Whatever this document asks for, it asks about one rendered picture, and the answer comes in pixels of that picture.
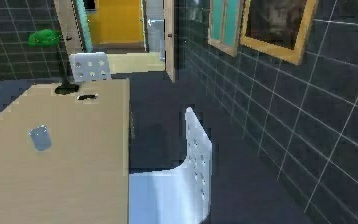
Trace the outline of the beige room door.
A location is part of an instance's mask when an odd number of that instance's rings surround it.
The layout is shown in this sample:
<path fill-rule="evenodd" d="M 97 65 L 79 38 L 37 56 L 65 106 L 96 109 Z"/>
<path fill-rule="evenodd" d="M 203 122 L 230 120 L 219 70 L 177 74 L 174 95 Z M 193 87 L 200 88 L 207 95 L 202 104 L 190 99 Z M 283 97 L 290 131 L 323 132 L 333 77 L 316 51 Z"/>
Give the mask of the beige room door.
<path fill-rule="evenodd" d="M 176 81 L 174 67 L 174 12 L 174 0 L 164 0 L 166 72 L 172 82 Z"/>

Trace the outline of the white perforated chair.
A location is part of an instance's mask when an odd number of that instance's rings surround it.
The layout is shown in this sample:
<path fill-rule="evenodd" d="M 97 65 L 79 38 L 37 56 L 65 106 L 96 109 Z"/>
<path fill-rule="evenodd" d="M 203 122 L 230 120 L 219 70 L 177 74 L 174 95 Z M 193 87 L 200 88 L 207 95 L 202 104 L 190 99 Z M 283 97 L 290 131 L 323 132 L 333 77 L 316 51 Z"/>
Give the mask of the white perforated chair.
<path fill-rule="evenodd" d="M 71 54 L 69 60 L 75 82 L 108 80 L 111 78 L 108 56 L 104 52 Z"/>
<path fill-rule="evenodd" d="M 128 224 L 201 224 L 207 219 L 213 144 L 190 107 L 185 133 L 186 157 L 179 166 L 129 176 Z"/>

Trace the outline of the beige wooden table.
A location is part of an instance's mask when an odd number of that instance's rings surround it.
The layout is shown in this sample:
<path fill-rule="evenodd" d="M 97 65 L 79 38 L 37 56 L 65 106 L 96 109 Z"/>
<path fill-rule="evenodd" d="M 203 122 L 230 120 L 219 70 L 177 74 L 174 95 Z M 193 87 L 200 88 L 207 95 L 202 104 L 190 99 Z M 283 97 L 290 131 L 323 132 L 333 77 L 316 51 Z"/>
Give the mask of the beige wooden table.
<path fill-rule="evenodd" d="M 54 89 L 34 85 L 0 113 L 0 224 L 128 224 L 129 80 Z M 52 146 L 37 151 L 41 125 Z"/>

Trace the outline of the green shade desk lamp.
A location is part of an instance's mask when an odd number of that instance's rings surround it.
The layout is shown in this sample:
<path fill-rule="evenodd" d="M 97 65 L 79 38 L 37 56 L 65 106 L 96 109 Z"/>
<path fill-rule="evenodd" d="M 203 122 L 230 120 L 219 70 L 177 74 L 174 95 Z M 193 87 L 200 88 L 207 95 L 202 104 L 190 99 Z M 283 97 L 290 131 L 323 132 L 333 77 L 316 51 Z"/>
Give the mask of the green shade desk lamp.
<path fill-rule="evenodd" d="M 79 90 L 77 84 L 73 84 L 68 80 L 69 70 L 64 66 L 62 54 L 60 52 L 60 44 L 62 33 L 53 29 L 42 29 L 35 31 L 29 35 L 28 45 L 30 47 L 55 47 L 58 59 L 58 69 L 61 77 L 61 84 L 55 88 L 58 95 L 68 95 Z"/>

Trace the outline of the teal window wooden frame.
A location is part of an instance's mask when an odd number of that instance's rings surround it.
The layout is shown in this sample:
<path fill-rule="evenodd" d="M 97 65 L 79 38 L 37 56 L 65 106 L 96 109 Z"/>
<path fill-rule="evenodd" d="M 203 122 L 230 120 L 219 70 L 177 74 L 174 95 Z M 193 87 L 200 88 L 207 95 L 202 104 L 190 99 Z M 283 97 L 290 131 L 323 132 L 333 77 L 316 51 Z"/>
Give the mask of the teal window wooden frame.
<path fill-rule="evenodd" d="M 208 43 L 230 55 L 237 55 L 245 0 L 210 0 Z"/>

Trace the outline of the dark painting gold frame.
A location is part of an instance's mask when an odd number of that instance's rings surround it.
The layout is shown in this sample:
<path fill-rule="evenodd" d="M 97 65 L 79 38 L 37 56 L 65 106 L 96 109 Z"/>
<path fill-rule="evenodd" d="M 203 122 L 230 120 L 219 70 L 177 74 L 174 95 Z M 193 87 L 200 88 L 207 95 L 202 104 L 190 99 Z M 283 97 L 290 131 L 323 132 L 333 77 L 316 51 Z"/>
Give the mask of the dark painting gold frame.
<path fill-rule="evenodd" d="M 299 65 L 319 0 L 245 0 L 240 44 Z"/>

